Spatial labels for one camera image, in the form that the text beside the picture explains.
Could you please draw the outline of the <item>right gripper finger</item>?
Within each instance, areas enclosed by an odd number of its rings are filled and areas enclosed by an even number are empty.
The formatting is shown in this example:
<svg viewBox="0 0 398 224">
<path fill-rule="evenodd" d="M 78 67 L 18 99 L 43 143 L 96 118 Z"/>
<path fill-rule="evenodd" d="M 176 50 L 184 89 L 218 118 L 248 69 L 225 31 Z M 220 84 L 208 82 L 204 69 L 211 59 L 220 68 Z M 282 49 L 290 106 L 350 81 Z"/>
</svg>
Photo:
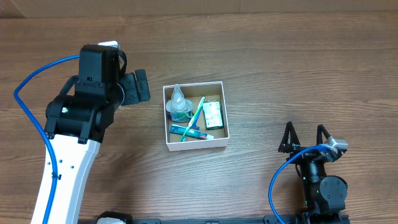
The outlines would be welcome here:
<svg viewBox="0 0 398 224">
<path fill-rule="evenodd" d="M 317 126 L 317 145 L 319 144 L 323 144 L 323 137 L 325 137 L 326 139 L 328 139 L 331 135 L 329 134 L 329 132 L 326 130 L 326 128 L 324 127 L 324 125 L 319 124 Z"/>
<path fill-rule="evenodd" d="M 298 139 L 298 136 L 295 132 L 293 123 L 289 121 L 286 124 L 284 135 L 282 137 L 280 148 L 300 148 L 301 143 Z"/>
</svg>

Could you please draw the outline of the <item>green white soap packet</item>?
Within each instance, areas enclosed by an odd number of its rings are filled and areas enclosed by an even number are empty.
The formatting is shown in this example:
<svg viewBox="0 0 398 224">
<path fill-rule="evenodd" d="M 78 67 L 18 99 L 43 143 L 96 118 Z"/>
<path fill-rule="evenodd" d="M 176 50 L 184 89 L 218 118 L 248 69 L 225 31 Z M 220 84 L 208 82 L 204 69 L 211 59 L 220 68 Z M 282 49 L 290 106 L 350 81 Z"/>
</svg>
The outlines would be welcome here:
<svg viewBox="0 0 398 224">
<path fill-rule="evenodd" d="M 219 101 L 208 101 L 202 106 L 206 129 L 224 128 L 221 103 Z"/>
</svg>

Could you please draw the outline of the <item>clear soap pump bottle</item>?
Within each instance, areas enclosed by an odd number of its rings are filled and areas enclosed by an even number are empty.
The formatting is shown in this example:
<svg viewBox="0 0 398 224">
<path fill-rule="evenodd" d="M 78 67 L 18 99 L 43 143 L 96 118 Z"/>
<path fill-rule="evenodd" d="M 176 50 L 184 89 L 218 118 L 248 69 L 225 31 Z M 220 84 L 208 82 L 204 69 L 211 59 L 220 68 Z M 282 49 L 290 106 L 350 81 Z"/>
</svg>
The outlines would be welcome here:
<svg viewBox="0 0 398 224">
<path fill-rule="evenodd" d="M 174 85 L 171 99 L 165 106 L 169 120 L 175 123 L 187 123 L 193 116 L 193 103 L 184 97 L 179 84 Z"/>
</svg>

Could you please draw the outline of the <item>green toothpaste tube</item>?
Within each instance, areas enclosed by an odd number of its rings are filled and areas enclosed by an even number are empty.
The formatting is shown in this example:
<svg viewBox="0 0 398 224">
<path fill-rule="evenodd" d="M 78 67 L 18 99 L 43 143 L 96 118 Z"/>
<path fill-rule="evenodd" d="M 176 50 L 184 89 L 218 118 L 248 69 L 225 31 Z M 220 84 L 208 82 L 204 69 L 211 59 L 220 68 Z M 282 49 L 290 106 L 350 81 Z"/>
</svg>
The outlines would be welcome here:
<svg viewBox="0 0 398 224">
<path fill-rule="evenodd" d="M 198 131 L 196 129 L 187 129 L 185 126 L 181 126 L 178 124 L 172 124 L 170 128 L 170 132 L 172 134 L 178 134 L 184 137 L 190 137 L 190 138 L 195 138 L 195 139 L 200 139 L 200 140 L 210 140 L 214 139 L 214 136 L 204 133 L 201 131 Z"/>
</svg>

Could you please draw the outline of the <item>green white toothbrush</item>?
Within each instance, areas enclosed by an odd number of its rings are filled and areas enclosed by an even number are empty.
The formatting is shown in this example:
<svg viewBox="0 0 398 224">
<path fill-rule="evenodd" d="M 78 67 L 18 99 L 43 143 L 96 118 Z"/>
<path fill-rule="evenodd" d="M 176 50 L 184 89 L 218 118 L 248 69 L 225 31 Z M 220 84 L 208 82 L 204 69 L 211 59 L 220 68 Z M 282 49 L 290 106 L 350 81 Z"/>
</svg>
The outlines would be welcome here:
<svg viewBox="0 0 398 224">
<path fill-rule="evenodd" d="M 180 142 L 184 142 L 186 140 L 186 134 L 188 133 L 189 129 L 193 126 L 194 121 L 198 117 L 204 102 L 205 102 L 205 97 L 203 96 L 201 98 L 201 100 L 199 101 L 199 104 L 197 106 L 197 110 L 195 111 L 193 117 L 191 118 L 191 120 L 189 121 L 187 127 L 185 128 L 184 133 L 182 134 L 182 136 L 181 136 L 181 138 L 179 140 Z"/>
</svg>

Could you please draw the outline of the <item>blue disposable razor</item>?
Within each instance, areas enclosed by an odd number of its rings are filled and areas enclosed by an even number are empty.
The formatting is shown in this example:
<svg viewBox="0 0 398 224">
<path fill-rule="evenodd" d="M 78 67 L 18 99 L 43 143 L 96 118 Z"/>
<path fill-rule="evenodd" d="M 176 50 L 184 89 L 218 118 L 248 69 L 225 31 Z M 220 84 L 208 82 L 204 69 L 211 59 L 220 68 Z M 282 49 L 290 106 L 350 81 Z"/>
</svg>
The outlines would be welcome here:
<svg viewBox="0 0 398 224">
<path fill-rule="evenodd" d="M 198 108 L 193 116 L 193 121 L 192 121 L 192 125 L 191 125 L 192 129 L 200 130 L 200 127 L 197 125 L 197 121 L 199 119 L 200 113 L 201 113 L 201 108 Z"/>
</svg>

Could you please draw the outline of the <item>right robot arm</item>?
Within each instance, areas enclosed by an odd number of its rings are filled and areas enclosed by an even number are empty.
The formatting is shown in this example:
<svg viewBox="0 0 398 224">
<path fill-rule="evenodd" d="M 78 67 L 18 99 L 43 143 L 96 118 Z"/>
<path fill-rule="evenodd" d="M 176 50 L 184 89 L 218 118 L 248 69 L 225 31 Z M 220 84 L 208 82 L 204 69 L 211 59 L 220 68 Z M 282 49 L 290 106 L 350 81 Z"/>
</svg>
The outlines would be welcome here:
<svg viewBox="0 0 398 224">
<path fill-rule="evenodd" d="M 326 163 L 337 161 L 347 150 L 347 141 L 334 138 L 322 124 L 317 127 L 316 145 L 303 147 L 292 122 L 286 124 L 278 151 L 288 153 L 289 157 L 274 174 L 270 186 L 273 186 L 276 177 L 285 167 L 293 164 L 303 183 L 306 207 L 297 210 L 293 215 L 282 216 L 271 203 L 270 206 L 279 223 L 350 222 L 349 216 L 341 214 L 346 208 L 348 184 L 341 177 L 327 175 L 325 171 Z"/>
</svg>

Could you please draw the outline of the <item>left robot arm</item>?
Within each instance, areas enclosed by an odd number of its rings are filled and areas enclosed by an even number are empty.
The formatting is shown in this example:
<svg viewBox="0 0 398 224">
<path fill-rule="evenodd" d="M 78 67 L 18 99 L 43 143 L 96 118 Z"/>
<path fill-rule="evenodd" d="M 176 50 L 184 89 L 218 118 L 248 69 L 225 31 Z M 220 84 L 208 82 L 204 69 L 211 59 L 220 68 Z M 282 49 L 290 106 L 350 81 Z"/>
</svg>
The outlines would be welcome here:
<svg viewBox="0 0 398 224">
<path fill-rule="evenodd" d="M 84 45 L 78 74 L 47 105 L 45 165 L 32 223 L 77 223 L 85 185 L 116 110 L 150 100 L 143 69 L 126 72 L 115 41 Z"/>
</svg>

